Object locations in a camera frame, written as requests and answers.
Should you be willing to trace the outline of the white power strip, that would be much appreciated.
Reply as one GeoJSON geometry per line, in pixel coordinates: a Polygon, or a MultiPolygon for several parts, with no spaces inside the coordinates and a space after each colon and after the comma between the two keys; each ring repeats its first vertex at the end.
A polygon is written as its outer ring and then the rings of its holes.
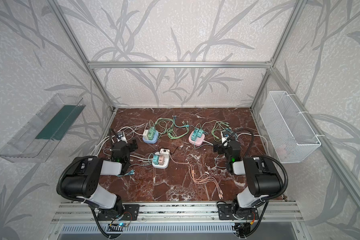
{"type": "Polygon", "coordinates": [[[152,166],[157,169],[166,169],[170,162],[170,150],[160,149],[159,152],[154,153],[152,166]]]}

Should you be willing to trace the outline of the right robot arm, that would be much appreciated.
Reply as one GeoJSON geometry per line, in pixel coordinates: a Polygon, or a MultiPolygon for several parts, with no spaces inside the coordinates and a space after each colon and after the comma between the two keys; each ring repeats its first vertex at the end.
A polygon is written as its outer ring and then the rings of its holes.
{"type": "Polygon", "coordinates": [[[231,204],[217,203],[220,220],[250,220],[253,224],[261,219],[258,208],[281,196],[288,187],[289,179],[284,166],[270,156],[249,155],[252,144],[250,142],[243,155],[241,144],[236,140],[224,140],[214,145],[214,152],[225,156],[227,171],[233,175],[244,175],[247,184],[231,204]]]}

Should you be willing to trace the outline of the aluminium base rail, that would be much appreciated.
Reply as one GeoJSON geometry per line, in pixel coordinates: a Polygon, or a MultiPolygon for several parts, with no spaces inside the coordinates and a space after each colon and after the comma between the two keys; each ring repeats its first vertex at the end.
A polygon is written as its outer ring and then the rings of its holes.
{"type": "MultiPolygon", "coordinates": [[[[150,223],[219,223],[252,221],[253,214],[259,217],[263,206],[250,210],[246,217],[234,217],[231,203],[224,207],[216,202],[141,202],[139,209],[125,214],[121,222],[132,224],[150,223]]],[[[270,202],[263,217],[263,222],[302,222],[303,216],[295,202],[270,202]]],[[[60,204],[52,224],[94,224],[95,218],[90,208],[84,204],[60,204]]]]}

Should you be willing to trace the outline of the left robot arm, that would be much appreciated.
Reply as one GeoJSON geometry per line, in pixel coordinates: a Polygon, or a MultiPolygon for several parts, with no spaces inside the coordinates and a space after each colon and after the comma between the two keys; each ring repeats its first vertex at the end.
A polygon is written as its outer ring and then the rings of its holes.
{"type": "Polygon", "coordinates": [[[76,157],[63,171],[57,193],[64,199],[86,203],[92,210],[98,209],[110,218],[119,218],[125,212],[121,197],[99,184],[100,176],[123,177],[131,166],[131,153],[138,149],[132,143],[118,141],[112,148],[111,159],[97,156],[76,157]]]}

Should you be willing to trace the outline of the white charger adapter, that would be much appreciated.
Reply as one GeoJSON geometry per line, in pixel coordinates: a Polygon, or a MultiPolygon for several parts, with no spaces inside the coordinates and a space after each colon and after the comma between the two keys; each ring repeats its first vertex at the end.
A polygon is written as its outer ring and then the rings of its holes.
{"type": "Polygon", "coordinates": [[[169,149],[160,149],[160,155],[169,157],[170,156],[170,150],[169,149]]]}

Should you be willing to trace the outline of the pink power strip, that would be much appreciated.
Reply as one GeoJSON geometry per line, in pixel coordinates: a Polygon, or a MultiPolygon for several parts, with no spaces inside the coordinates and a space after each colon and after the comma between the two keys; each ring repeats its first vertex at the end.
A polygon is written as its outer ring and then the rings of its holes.
{"type": "Polygon", "coordinates": [[[205,139],[205,133],[202,129],[195,128],[194,131],[189,136],[189,143],[200,147],[205,139]]]}

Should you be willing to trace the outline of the blue power strip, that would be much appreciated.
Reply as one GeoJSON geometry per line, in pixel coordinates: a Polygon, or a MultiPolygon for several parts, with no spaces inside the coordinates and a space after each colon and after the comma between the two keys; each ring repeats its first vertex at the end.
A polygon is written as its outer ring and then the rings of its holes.
{"type": "Polygon", "coordinates": [[[150,127],[143,132],[143,141],[147,144],[155,144],[158,141],[159,132],[155,127],[150,127]]]}

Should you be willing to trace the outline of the teal plug adapter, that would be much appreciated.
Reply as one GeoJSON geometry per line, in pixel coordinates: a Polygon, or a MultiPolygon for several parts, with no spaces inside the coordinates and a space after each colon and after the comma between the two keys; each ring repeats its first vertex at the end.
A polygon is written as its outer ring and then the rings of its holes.
{"type": "Polygon", "coordinates": [[[158,165],[159,164],[159,159],[160,159],[159,155],[154,155],[153,160],[152,160],[153,165],[158,165]]]}

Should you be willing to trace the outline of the clear plastic wall bin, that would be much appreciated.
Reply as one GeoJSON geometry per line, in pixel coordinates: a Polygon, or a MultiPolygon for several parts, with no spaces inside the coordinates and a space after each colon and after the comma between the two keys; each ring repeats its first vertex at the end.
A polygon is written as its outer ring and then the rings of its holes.
{"type": "Polygon", "coordinates": [[[55,94],[0,149],[0,157],[12,163],[46,162],[85,107],[82,97],[55,94]]]}

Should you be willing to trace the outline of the pink plug adapter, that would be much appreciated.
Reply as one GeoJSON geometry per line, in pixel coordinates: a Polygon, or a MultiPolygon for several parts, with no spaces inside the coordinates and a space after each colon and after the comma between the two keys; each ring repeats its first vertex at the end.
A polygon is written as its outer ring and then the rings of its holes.
{"type": "Polygon", "coordinates": [[[159,161],[158,161],[159,165],[162,166],[165,163],[165,157],[163,155],[159,156],[159,161]]]}

